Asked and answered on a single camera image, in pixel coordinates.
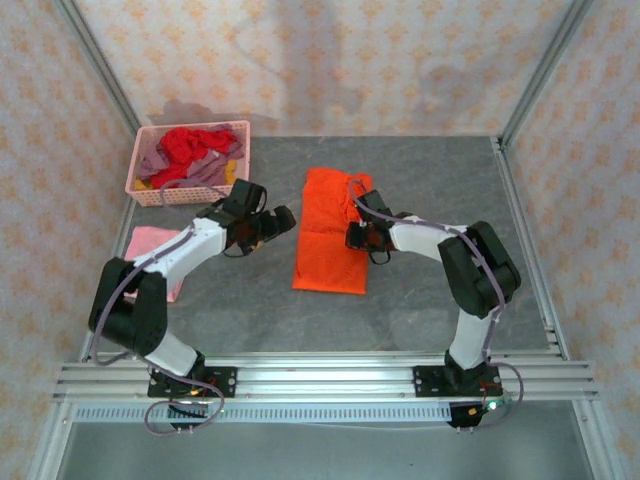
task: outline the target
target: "patterned wallpaper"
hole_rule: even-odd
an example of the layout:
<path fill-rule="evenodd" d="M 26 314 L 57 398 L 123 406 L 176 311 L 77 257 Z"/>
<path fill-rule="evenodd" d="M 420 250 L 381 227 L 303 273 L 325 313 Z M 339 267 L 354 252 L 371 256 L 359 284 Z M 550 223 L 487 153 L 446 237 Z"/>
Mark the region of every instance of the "patterned wallpaper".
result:
<path fill-rule="evenodd" d="M 144 123 L 494 135 L 570 0 L 77 0 Z"/>
<path fill-rule="evenodd" d="M 0 2 L 0 478 L 84 338 L 133 140 L 49 0 Z"/>
<path fill-rule="evenodd" d="M 637 0 L 593 4 L 509 154 L 571 353 L 597 362 L 618 449 L 638 478 Z"/>

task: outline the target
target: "orange cloth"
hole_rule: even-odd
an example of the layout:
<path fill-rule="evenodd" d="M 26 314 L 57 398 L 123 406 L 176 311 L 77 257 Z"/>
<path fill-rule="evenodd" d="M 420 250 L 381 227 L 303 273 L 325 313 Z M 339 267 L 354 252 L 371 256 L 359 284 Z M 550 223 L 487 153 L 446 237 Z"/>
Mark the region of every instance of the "orange cloth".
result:
<path fill-rule="evenodd" d="M 293 288 L 364 295 L 367 286 L 366 252 L 345 246 L 349 222 L 360 215 L 349 194 L 349 182 L 358 179 L 372 188 L 368 175 L 349 175 L 330 168 L 311 168 L 302 192 L 298 254 Z M 365 191 L 355 186 L 356 194 Z"/>

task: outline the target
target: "plastic laundry basket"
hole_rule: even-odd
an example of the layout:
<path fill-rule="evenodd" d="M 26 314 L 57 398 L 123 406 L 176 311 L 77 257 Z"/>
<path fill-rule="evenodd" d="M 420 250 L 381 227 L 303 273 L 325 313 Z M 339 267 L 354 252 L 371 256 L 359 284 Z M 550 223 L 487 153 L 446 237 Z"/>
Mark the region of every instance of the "plastic laundry basket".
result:
<path fill-rule="evenodd" d="M 236 160 L 236 178 L 243 180 L 249 179 L 249 122 L 245 120 L 234 122 L 217 122 L 217 123 L 193 123 L 189 125 L 159 125 L 142 127 L 138 130 L 136 143 L 133 147 L 133 155 L 131 156 L 131 164 L 129 165 L 129 174 L 127 175 L 127 184 L 125 192 L 131 195 L 143 207 L 152 205 L 162 205 L 159 190 L 136 190 L 135 182 L 137 178 L 138 166 L 144 158 L 149 147 L 157 144 L 165 133 L 176 127 L 186 127 L 189 129 L 209 130 L 218 125 L 228 125 L 244 148 L 244 157 Z M 218 190 L 228 194 L 231 191 L 231 185 L 212 185 Z M 172 205 L 185 203 L 211 203 L 220 198 L 216 192 L 212 192 L 204 187 L 190 188 L 167 188 L 164 191 L 164 198 L 167 203 Z"/>

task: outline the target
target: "pink towel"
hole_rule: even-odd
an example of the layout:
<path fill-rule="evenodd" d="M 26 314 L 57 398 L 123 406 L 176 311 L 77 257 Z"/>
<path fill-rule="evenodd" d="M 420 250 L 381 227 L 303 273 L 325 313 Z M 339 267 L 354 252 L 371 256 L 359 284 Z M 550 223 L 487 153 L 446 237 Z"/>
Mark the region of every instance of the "pink towel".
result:
<path fill-rule="evenodd" d="M 125 260 L 132 260 L 135 257 L 149 253 L 154 248 L 158 248 L 162 244 L 168 242 L 173 237 L 178 235 L 178 230 L 165 230 L 163 228 L 156 227 L 136 227 L 131 234 L 131 242 L 127 247 L 127 253 L 124 255 Z M 167 293 L 167 302 L 175 302 L 182 287 L 182 280 Z M 126 294 L 132 298 L 135 298 L 136 292 L 132 294 Z"/>

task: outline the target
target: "red cloth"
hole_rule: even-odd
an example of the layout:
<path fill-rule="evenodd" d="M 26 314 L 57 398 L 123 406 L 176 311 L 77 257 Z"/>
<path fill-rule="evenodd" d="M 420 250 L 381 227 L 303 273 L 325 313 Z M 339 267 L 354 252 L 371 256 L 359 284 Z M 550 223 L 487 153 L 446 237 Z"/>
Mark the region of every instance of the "red cloth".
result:
<path fill-rule="evenodd" d="M 187 178 L 187 170 L 193 162 L 204 158 L 211 149 L 229 153 L 229 147 L 237 141 L 231 130 L 189 130 L 177 127 L 169 130 L 160 140 L 167 155 L 169 167 L 152 175 L 149 180 L 153 188 L 159 189 L 169 180 Z"/>
<path fill-rule="evenodd" d="M 345 245 L 349 222 L 360 215 L 349 192 L 352 179 L 364 183 L 356 194 L 371 190 L 369 175 L 349 175 L 330 168 L 311 168 L 302 192 L 302 215 L 298 225 L 298 252 L 293 288 L 318 292 L 364 295 L 367 287 L 366 252 Z"/>

